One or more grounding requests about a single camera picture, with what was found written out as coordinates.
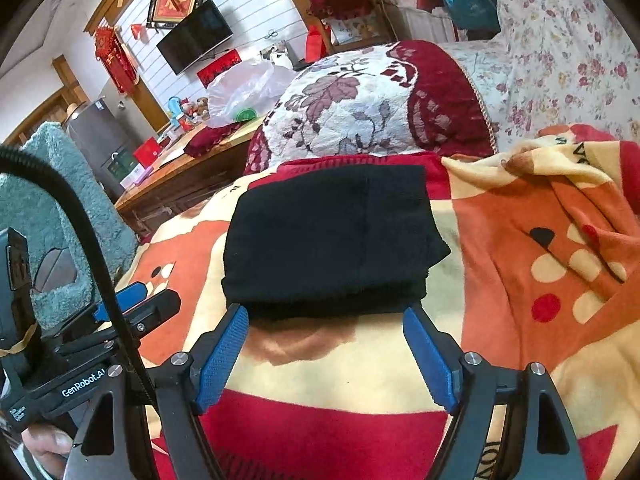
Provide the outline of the person's left hand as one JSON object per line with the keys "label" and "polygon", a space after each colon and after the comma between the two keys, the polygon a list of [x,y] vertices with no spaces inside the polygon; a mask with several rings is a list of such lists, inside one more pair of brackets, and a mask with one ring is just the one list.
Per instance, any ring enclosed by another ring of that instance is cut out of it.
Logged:
{"label": "person's left hand", "polygon": [[22,432],[23,443],[52,478],[62,479],[73,438],[51,424],[35,424]]}

